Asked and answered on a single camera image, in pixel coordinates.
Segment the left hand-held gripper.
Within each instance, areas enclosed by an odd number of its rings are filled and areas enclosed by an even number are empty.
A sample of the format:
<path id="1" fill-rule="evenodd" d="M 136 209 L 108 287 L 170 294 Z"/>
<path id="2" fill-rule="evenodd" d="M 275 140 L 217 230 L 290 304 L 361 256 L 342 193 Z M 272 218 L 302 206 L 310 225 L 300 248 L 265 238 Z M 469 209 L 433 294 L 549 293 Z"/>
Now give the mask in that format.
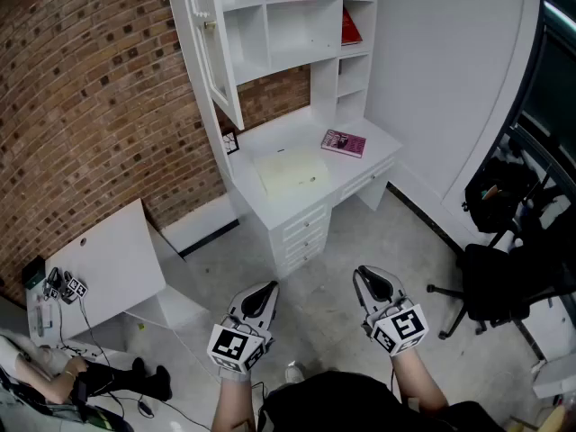
<path id="1" fill-rule="evenodd" d="M 256 283 L 234 296 L 223 321 L 213 326 L 207 346 L 207 355 L 219 368 L 250 374 L 269 351 L 278 295 L 279 283 L 270 281 Z"/>

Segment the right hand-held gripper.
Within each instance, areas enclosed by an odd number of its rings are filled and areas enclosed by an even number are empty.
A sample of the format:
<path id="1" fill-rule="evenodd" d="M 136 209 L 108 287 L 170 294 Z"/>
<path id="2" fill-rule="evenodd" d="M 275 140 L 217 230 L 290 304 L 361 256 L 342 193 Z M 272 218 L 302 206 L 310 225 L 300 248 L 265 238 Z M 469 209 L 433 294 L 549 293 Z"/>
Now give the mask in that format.
<path id="1" fill-rule="evenodd" d="M 419 304 L 405 295 L 400 279 L 373 265 L 360 265 L 353 272 L 356 296 L 366 319 L 362 328 L 389 356 L 417 346 L 428 333 L 428 323 Z M 378 310 L 378 302 L 395 302 Z"/>

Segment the white cabinet glass door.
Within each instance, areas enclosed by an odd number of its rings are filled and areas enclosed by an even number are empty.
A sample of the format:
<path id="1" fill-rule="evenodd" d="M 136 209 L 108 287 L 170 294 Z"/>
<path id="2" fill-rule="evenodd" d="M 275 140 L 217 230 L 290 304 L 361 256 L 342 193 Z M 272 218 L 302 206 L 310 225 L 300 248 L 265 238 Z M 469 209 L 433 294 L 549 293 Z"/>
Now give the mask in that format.
<path id="1" fill-rule="evenodd" d="M 223 0 L 170 0 L 170 5 L 189 77 L 203 82 L 206 95 L 242 131 Z M 216 27 L 205 29 L 204 23 L 212 21 Z"/>

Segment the white desk with hutch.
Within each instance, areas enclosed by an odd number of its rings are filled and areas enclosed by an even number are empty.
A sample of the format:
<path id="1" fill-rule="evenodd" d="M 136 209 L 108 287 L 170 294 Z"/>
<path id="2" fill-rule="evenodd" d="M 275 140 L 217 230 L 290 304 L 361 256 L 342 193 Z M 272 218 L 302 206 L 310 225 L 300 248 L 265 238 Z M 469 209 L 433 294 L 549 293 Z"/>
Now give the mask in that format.
<path id="1" fill-rule="evenodd" d="M 291 68 L 310 67 L 312 116 L 333 128 L 363 118 L 370 78 L 377 0 L 223 0 L 233 72 L 239 89 Z M 341 45 L 345 7 L 363 38 Z M 218 119 L 224 117 L 203 82 L 189 77 L 212 152 L 222 173 L 230 169 Z"/>

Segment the person's right forearm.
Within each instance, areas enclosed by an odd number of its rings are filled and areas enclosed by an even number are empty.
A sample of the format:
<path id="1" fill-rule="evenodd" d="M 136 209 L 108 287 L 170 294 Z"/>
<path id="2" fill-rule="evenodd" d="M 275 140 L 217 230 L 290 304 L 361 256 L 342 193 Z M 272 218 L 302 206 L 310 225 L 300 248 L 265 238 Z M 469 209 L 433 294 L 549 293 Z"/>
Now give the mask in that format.
<path id="1" fill-rule="evenodd" d="M 393 356 L 391 364 L 404 401 L 417 401 L 419 411 L 432 416 L 449 407 L 415 347 Z"/>

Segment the person's left forearm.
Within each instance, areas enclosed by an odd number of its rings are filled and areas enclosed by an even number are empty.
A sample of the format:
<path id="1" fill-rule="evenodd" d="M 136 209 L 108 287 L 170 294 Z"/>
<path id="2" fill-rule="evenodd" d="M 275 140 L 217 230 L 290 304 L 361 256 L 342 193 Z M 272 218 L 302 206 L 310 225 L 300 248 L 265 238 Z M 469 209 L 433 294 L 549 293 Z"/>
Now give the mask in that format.
<path id="1" fill-rule="evenodd" d="M 211 432 L 257 432 L 252 384 L 220 378 L 220 397 Z"/>

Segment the cream desk mat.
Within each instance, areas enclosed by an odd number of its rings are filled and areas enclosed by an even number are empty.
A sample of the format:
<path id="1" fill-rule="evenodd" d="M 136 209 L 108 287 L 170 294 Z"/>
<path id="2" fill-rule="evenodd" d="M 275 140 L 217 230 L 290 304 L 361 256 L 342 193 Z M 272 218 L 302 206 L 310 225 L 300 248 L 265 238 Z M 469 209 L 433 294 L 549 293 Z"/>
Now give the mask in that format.
<path id="1" fill-rule="evenodd" d="M 309 148 L 289 148 L 254 160 L 256 172 L 269 198 L 296 190 L 327 185 L 329 170 Z"/>

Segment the plain white side desk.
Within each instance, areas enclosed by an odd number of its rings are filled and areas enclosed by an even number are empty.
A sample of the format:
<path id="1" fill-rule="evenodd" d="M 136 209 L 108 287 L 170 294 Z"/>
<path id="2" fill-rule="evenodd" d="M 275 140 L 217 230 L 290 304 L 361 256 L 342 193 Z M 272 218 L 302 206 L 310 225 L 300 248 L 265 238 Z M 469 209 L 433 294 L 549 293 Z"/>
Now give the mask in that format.
<path id="1" fill-rule="evenodd" d="M 204 299 L 188 264 L 146 220 L 141 201 L 121 208 L 45 262 L 45 271 L 70 273 L 85 294 L 66 304 L 45 297 L 43 284 L 26 293 L 29 332 L 54 347 L 130 315 L 178 329 L 203 311 Z"/>

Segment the white wristband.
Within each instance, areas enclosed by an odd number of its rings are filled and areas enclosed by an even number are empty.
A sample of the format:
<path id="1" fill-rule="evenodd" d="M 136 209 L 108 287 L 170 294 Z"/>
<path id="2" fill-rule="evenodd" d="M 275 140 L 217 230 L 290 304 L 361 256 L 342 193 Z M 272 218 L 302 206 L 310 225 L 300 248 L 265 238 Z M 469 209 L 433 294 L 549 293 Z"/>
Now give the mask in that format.
<path id="1" fill-rule="evenodd" d="M 219 376 L 222 380 L 230 380 L 235 383 L 246 383 L 251 381 L 251 373 L 239 373 L 223 367 L 219 368 Z"/>

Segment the person's black clothing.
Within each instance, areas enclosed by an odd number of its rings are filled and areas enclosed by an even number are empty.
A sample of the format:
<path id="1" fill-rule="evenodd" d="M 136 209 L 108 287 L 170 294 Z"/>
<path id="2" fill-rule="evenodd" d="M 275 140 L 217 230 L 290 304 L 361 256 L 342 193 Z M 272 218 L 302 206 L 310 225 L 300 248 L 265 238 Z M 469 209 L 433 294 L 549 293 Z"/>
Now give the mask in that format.
<path id="1" fill-rule="evenodd" d="M 257 432 L 505 432 L 473 401 L 427 414 L 360 373 L 326 371 L 265 398 Z"/>

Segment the pink book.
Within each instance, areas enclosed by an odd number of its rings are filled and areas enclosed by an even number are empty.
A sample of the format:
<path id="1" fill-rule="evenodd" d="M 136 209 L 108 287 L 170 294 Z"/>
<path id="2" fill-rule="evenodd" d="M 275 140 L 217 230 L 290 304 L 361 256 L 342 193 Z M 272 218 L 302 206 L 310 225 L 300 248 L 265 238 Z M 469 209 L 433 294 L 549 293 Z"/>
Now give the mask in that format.
<path id="1" fill-rule="evenodd" d="M 364 154 L 366 139 L 338 130 L 327 130 L 320 147 L 324 150 L 361 158 Z"/>

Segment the spare hand-held gripper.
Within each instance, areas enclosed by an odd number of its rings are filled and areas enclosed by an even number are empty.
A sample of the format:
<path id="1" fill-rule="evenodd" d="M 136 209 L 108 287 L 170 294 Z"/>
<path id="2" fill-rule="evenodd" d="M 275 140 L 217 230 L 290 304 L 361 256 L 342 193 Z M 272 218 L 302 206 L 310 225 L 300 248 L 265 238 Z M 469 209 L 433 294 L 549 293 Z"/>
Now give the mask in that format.
<path id="1" fill-rule="evenodd" d="M 42 292 L 45 301 L 49 298 L 57 299 L 59 297 L 61 283 L 62 276 L 60 271 L 57 267 L 53 267 L 43 283 Z"/>
<path id="2" fill-rule="evenodd" d="M 88 292 L 87 286 L 75 278 L 69 271 L 65 271 L 60 287 L 60 298 L 65 304 L 71 304 L 76 299 L 83 299 Z"/>

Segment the small black box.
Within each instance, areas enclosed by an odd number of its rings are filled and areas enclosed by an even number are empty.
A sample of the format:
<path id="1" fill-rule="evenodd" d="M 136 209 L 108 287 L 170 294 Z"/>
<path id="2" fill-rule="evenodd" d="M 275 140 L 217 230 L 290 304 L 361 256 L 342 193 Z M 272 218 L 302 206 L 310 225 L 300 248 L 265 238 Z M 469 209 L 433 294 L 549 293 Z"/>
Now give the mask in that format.
<path id="1" fill-rule="evenodd" d="M 22 269 L 21 281 L 27 290 L 31 290 L 38 283 L 41 283 L 45 277 L 45 259 L 42 256 L 36 256 Z"/>

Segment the red book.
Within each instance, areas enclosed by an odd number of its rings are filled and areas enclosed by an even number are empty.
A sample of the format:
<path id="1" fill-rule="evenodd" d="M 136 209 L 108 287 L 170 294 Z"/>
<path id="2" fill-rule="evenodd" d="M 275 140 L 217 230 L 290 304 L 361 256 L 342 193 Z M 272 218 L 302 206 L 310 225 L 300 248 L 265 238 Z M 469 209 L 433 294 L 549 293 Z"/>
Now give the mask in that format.
<path id="1" fill-rule="evenodd" d="M 341 29 L 341 45 L 350 46 L 361 43 L 363 38 L 360 31 L 357 29 L 349 11 L 343 7 L 342 14 L 342 29 Z"/>

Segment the black window frame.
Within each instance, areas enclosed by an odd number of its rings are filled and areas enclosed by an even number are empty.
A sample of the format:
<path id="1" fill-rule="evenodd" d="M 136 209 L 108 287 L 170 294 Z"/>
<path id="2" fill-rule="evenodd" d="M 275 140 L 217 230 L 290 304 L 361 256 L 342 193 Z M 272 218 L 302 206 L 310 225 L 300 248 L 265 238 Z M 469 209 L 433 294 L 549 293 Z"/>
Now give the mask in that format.
<path id="1" fill-rule="evenodd" d="M 576 0 L 541 0 L 511 136 L 576 205 Z"/>

